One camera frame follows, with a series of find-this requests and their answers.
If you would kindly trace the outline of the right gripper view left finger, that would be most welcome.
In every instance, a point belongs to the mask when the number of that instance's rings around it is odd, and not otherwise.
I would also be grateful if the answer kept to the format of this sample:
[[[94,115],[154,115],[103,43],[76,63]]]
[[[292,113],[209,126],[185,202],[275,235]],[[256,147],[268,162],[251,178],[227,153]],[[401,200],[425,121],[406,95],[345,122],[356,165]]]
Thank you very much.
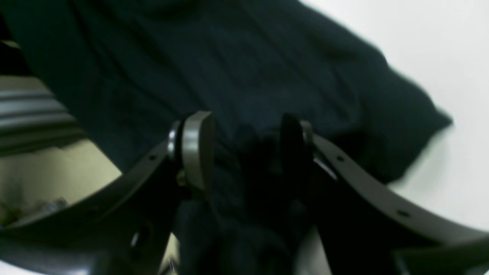
[[[215,117],[175,121],[128,172],[70,207],[1,231],[2,275],[157,275],[181,201],[206,198]]]

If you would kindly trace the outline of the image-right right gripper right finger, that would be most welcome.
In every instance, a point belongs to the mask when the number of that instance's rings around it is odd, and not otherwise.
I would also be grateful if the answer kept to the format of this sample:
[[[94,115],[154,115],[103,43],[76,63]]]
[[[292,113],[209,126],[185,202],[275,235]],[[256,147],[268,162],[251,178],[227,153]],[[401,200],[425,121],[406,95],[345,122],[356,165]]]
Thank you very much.
[[[285,114],[281,165],[316,223],[334,275],[487,275],[488,232],[397,195],[344,151]]]

